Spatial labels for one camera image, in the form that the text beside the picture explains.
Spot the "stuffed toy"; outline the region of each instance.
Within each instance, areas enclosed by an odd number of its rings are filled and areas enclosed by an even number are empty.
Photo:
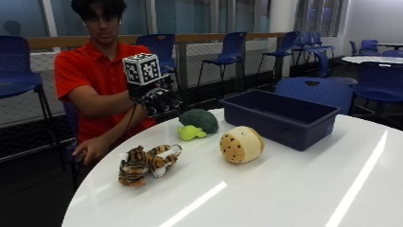
[[[122,161],[119,182],[128,186],[143,186],[147,183],[144,173],[148,171],[158,178],[163,177],[180,154],[180,145],[162,145],[150,151],[144,151],[143,146],[132,149]]]
[[[184,126],[195,126],[196,128],[203,128],[205,133],[216,133],[219,130],[219,121],[215,114],[203,109],[193,109],[185,112],[179,117],[179,122]]]
[[[240,126],[223,136],[220,148],[229,162],[247,163],[261,155],[265,141],[253,128]]]
[[[179,136],[183,140],[192,140],[196,137],[205,137],[207,133],[203,131],[203,128],[196,128],[193,125],[185,127],[179,127]]]

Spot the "green broccoli toy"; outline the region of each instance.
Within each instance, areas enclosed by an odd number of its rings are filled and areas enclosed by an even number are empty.
[[[179,136],[183,140],[192,140],[195,137],[205,137],[207,133],[203,128],[196,128],[193,125],[179,127]]]
[[[215,114],[203,109],[193,109],[185,112],[179,117],[179,122],[184,126],[195,126],[196,128],[203,128],[205,133],[215,133],[219,130],[219,121]]]

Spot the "apriltag cube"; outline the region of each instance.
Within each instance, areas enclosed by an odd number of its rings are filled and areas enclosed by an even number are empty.
[[[128,83],[147,85],[167,76],[162,76],[156,54],[138,54],[123,59]]]

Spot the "wooden railing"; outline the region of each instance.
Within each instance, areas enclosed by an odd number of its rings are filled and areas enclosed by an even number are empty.
[[[248,40],[265,38],[283,38],[285,33],[251,33]],[[120,41],[135,44],[139,36],[120,36]],[[179,34],[178,43],[204,43],[215,40],[223,40],[225,34]],[[78,47],[88,42],[88,36],[64,36],[64,37],[33,37],[27,38],[33,49],[50,49],[54,47]]]

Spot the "orange polo shirt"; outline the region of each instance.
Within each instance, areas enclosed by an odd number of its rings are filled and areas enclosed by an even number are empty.
[[[128,81],[123,59],[140,53],[151,53],[151,50],[142,45],[119,43],[119,52],[115,60],[111,61],[91,41],[76,50],[60,52],[55,60],[59,99],[70,101],[68,93],[75,88],[86,85],[92,86],[98,93],[106,96],[127,91]],[[99,118],[88,118],[80,115],[79,143],[104,134],[123,120],[124,116],[124,113]],[[123,138],[123,141],[154,125],[155,119],[148,117]]]

